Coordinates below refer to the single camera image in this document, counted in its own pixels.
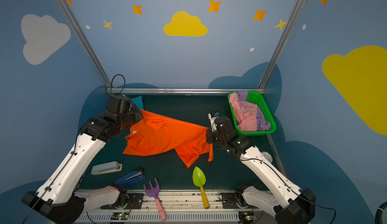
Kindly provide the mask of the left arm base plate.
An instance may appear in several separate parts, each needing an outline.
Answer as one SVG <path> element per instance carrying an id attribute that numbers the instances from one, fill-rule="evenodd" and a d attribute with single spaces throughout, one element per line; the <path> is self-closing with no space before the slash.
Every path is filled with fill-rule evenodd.
<path id="1" fill-rule="evenodd" d="M 104 205 L 100 209 L 141 209 L 143 198 L 143 193 L 122 194 L 114 204 Z"/>

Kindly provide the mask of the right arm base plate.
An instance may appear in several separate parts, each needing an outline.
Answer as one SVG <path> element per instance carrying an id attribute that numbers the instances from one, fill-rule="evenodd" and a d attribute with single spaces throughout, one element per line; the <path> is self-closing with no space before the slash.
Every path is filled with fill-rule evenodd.
<path id="1" fill-rule="evenodd" d="M 221 192 L 218 194 L 224 209 L 254 209 L 255 206 L 247 204 L 240 193 Z"/>

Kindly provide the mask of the orange t shirt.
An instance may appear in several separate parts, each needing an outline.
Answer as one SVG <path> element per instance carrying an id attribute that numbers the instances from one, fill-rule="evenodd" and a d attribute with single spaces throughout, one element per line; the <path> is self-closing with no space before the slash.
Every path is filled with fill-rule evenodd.
<path id="1" fill-rule="evenodd" d="M 141 110 L 143 119 L 126 136 L 126 155 L 151 156 L 175 150 L 187 168 L 202 154 L 214 157 L 213 145 L 207 143 L 206 127 Z"/>

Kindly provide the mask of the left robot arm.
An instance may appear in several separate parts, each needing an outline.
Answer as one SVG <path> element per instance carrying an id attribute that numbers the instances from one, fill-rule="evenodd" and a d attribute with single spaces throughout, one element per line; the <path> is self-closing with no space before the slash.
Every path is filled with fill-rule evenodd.
<path id="1" fill-rule="evenodd" d="M 26 192 L 22 202 L 56 224 L 72 224 L 82 214 L 105 205 L 125 205 L 127 190 L 119 184 L 87 192 L 76 188 L 91 161 L 111 138 L 142 119 L 131 98 L 110 96 L 104 112 L 80 128 L 73 148 L 55 172 L 37 191 Z"/>

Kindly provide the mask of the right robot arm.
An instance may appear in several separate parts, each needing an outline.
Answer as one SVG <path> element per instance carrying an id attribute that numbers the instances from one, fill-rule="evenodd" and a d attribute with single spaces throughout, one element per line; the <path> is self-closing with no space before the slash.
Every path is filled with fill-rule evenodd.
<path id="1" fill-rule="evenodd" d="M 278 224 L 309 224 L 315 217 L 315 194 L 302 190 L 286 178 L 253 146 L 239 135 L 229 118 L 208 115 L 207 143 L 219 143 L 222 149 L 240 160 L 268 187 L 270 193 L 248 186 L 241 191 L 246 204 L 255 206 L 276 219 Z"/>

